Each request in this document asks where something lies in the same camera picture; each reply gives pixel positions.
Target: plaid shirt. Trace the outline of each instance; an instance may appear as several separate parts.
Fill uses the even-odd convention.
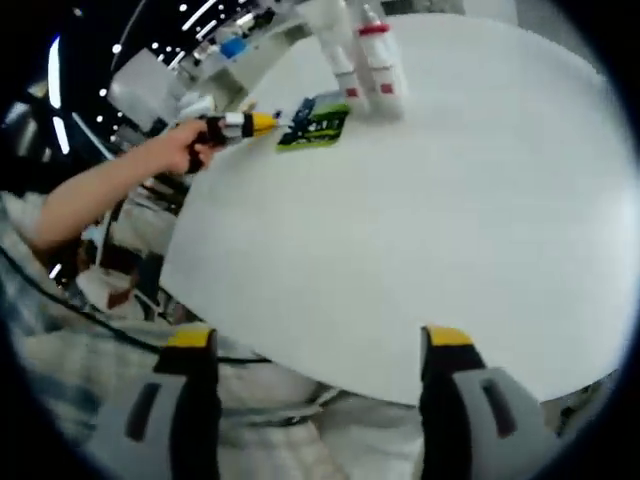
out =
[[[64,296],[12,228],[1,202],[0,245],[43,288]],[[156,361],[44,298],[3,257],[0,312],[35,393],[80,448],[105,400]],[[176,331],[169,325],[113,324],[156,345]],[[227,339],[218,347],[221,355],[237,354]],[[297,385],[297,395],[283,395],[283,384]],[[221,365],[219,395],[222,478],[369,480],[411,478],[415,472],[422,432],[414,408],[338,392],[274,364]]]

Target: cable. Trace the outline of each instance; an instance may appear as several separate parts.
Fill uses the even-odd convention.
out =
[[[100,320],[98,317],[96,317],[95,315],[92,315],[88,312],[85,312],[83,310],[81,310],[80,308],[76,307],[75,305],[73,305],[70,302],[67,302],[61,298],[56,297],[54,294],[47,292],[44,288],[42,288],[42,286],[40,286],[40,284],[38,284],[38,282],[36,282],[33,278],[31,278],[27,272],[24,271],[24,269],[18,264],[18,262],[16,262],[13,257],[11,257],[11,255],[9,255],[7,253],[7,251],[4,249],[4,247],[0,246],[0,253],[2,253],[2,256],[6,259],[7,263],[11,266],[11,268],[13,268],[13,270],[20,276],[22,277],[22,279],[34,290],[36,290],[38,293],[40,293],[41,295],[43,295],[44,297],[46,297],[47,299],[51,300],[52,302],[56,303],[57,305],[60,305],[61,307],[66,308],[67,310],[70,310],[78,315],[80,315],[81,317],[83,317],[84,319],[88,320],[89,322],[98,325],[99,327],[104,328],[105,330],[107,330],[109,333],[111,333],[117,340],[121,341],[122,343],[125,343],[131,347],[137,348],[139,350],[142,350],[144,352],[148,352],[148,353],[152,353],[154,355],[159,355],[160,351],[162,350],[162,347],[159,347],[157,345],[153,345],[151,343],[145,342],[144,340],[140,340],[137,337],[134,337],[133,335],[129,335],[127,332],[125,332],[124,330],[121,330],[119,328],[114,327],[113,325],[110,325],[108,322],[105,322],[104,320]],[[271,360],[267,359],[267,358],[233,358],[233,357],[218,357],[218,363],[224,363],[224,364],[228,364],[228,365],[250,365],[250,364],[265,364],[265,363],[272,363]]]

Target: table surface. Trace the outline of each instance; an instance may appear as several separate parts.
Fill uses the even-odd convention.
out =
[[[614,369],[637,303],[632,137],[605,79],[534,34],[391,19],[406,118],[337,145],[220,153],[178,219],[163,286],[222,333],[326,383],[416,404],[423,324],[471,334],[540,400]],[[252,92],[336,86],[315,39]]]

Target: blue object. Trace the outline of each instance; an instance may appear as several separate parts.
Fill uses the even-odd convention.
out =
[[[220,53],[227,58],[233,58],[247,48],[247,42],[240,37],[233,37],[220,44]]]

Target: hand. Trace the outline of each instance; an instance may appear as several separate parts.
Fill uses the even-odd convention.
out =
[[[189,169],[189,145],[198,133],[206,131],[207,124],[203,120],[189,120],[149,140],[140,148],[149,150],[149,157],[159,162],[162,171],[183,175]],[[204,168],[209,166],[213,154],[218,150],[214,146],[200,143],[196,143],[194,149]]]

